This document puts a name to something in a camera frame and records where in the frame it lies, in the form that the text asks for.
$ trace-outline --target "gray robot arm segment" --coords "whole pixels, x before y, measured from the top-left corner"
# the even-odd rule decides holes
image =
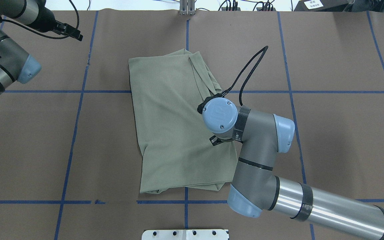
[[[365,239],[384,240],[384,208],[272,174],[277,152],[287,152],[291,145],[291,120],[245,107],[234,111],[227,107],[232,104],[215,98],[207,102],[203,111],[204,123],[216,137],[243,144],[227,201],[230,208],[248,217],[259,217],[262,210],[275,210],[294,220],[308,220]],[[229,129],[218,129],[232,119],[235,123],[228,125]]]

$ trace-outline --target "sticker label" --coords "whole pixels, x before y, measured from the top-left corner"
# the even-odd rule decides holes
[[[324,6],[320,0],[310,0],[304,3],[308,9],[317,9]]]

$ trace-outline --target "green cloth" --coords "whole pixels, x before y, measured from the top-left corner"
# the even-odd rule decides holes
[[[130,67],[137,141],[143,156],[140,193],[172,187],[220,190],[233,179],[232,143],[212,146],[213,135],[196,111],[221,92],[199,52],[133,58]]]

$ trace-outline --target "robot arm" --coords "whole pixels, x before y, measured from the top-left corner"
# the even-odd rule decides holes
[[[278,152],[288,152],[294,122],[216,97],[203,110],[207,128],[215,134],[213,145],[242,143],[227,203],[247,217],[275,210],[298,221],[343,231],[365,239],[384,240],[384,208],[364,204],[306,184],[274,176]]]
[[[45,0],[0,0],[1,15],[15,19],[39,32],[52,31],[65,37],[82,41],[77,28],[55,20],[53,13],[45,6]],[[27,83],[41,70],[41,65],[0,30],[0,94],[15,81]]]

